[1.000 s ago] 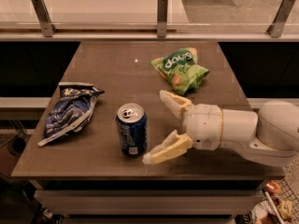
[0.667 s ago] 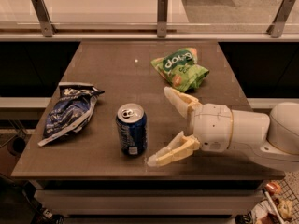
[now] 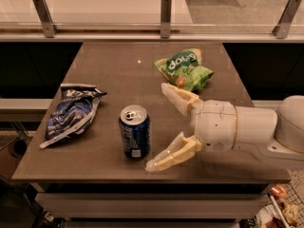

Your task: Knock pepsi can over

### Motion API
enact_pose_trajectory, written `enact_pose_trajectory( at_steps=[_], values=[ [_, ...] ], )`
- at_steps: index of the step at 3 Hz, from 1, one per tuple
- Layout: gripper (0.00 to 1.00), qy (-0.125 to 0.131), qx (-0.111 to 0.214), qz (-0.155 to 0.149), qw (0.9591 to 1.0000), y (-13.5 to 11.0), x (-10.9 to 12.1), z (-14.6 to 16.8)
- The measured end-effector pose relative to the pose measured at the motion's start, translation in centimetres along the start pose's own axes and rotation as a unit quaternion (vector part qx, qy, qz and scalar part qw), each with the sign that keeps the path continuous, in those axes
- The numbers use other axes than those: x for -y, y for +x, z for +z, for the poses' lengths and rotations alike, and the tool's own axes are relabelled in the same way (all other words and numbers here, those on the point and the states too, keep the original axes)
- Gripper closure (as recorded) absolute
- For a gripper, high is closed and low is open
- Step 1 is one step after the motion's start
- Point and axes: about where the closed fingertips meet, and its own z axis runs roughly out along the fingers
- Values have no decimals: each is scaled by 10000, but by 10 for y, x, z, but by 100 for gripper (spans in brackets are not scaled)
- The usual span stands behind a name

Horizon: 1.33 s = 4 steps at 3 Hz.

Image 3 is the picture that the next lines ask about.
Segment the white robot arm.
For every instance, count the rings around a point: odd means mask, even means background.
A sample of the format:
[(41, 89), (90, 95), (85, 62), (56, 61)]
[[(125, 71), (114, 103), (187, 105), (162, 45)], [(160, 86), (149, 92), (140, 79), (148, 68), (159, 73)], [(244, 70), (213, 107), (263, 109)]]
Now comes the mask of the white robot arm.
[(160, 172), (186, 162), (200, 151), (244, 151), (275, 167), (304, 167), (304, 97), (290, 96), (276, 110), (203, 101), (190, 91), (163, 83), (162, 93), (184, 116), (191, 117), (192, 135), (180, 133), (147, 162), (145, 170)]

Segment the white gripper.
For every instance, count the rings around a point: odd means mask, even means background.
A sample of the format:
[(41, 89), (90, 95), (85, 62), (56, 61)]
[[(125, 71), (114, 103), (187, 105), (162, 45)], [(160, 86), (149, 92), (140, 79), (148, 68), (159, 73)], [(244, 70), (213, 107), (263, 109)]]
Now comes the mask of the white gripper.
[(161, 84), (161, 92), (183, 115), (191, 112), (191, 127), (194, 135), (186, 138), (181, 132), (154, 159), (146, 163), (149, 173), (160, 172), (173, 165), (186, 162), (200, 152), (225, 152), (230, 150), (237, 134), (237, 112), (229, 102), (208, 100), (202, 102), (191, 91), (168, 83)]

